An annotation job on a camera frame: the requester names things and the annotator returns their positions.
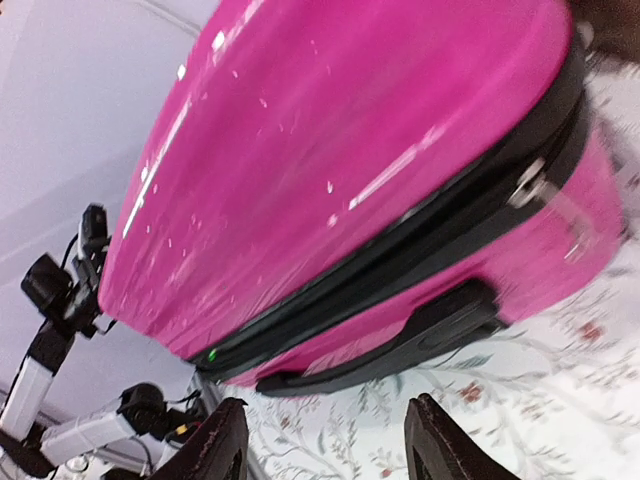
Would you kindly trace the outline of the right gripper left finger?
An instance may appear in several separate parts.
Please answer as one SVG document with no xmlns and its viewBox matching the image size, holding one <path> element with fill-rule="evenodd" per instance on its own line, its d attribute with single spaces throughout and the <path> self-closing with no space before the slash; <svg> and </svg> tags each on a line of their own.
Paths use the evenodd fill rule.
<svg viewBox="0 0 640 480">
<path fill-rule="evenodd" d="M 165 480 L 246 479 L 248 426 L 246 402 L 226 398 L 159 469 Z"/>
</svg>

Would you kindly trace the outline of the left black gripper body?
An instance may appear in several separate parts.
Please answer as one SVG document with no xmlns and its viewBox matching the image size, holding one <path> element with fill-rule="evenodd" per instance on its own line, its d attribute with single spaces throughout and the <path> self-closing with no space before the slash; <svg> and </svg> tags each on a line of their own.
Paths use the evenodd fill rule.
<svg viewBox="0 0 640 480">
<path fill-rule="evenodd" d="M 105 260 L 105 254 L 91 254 L 82 259 L 75 256 L 72 259 L 77 283 L 71 289 L 64 311 L 64 323 L 72 332 L 81 333 L 87 339 L 92 339 L 96 334 L 106 335 L 117 323 L 111 320 L 105 329 L 94 324 L 103 314 L 98 292 Z"/>
</svg>

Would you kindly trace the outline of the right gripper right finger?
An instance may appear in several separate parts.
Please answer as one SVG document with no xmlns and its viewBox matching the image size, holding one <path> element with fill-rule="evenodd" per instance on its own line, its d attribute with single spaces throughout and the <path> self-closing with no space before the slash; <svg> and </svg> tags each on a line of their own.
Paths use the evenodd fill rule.
<svg viewBox="0 0 640 480">
<path fill-rule="evenodd" d="M 404 435 L 411 480 L 518 480 L 427 393 L 409 401 Z"/>
</svg>

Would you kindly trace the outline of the pink and teal kids suitcase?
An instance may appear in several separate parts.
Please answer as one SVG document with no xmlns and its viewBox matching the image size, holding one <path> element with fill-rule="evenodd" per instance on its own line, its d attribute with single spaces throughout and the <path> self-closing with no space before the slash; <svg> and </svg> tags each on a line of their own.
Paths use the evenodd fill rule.
<svg viewBox="0 0 640 480">
<path fill-rule="evenodd" d="M 103 312 L 272 397 L 530 318 L 623 215 L 564 1 L 223 1 L 157 118 Z"/>
</svg>

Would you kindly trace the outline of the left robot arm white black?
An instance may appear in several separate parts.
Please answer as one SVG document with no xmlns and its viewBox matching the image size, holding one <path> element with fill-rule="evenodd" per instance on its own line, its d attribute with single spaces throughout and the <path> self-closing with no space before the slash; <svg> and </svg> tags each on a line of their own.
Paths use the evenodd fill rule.
<svg viewBox="0 0 640 480">
<path fill-rule="evenodd" d="M 163 441 L 179 424 L 191 368 L 143 340 L 115 342 L 101 326 L 104 258 L 76 257 L 69 273 L 49 255 L 21 288 L 44 322 L 1 406 L 1 476 L 46 478 L 67 461 L 130 441 Z"/>
</svg>

